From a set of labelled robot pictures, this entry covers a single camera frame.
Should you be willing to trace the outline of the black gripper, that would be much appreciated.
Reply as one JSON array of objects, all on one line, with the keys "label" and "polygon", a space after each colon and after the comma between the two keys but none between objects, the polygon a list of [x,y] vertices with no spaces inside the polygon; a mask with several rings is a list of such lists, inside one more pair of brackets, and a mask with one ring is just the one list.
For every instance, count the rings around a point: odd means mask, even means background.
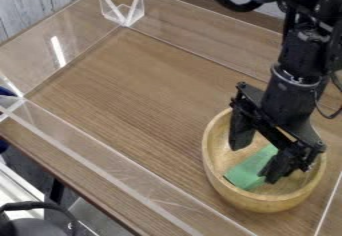
[{"label": "black gripper", "polygon": [[246,82],[236,84],[231,99],[228,144],[232,151],[246,148],[259,133],[278,149],[258,175],[275,184],[295,170],[306,172],[326,151],[312,127],[311,114],[327,83],[323,75],[295,75],[282,65],[271,67],[264,90]]}]

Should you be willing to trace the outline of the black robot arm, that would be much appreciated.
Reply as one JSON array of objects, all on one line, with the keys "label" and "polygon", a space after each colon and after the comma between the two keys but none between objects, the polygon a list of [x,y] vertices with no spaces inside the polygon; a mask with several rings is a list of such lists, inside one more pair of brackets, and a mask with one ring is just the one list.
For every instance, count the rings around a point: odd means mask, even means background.
[{"label": "black robot arm", "polygon": [[282,50],[270,68],[267,88],[236,84],[228,144],[247,147],[262,134],[278,148],[258,175],[270,184],[294,171],[307,171],[326,151],[310,116],[320,110],[328,84],[342,91],[342,0],[215,0],[235,12],[250,12],[275,2],[283,8]]}]

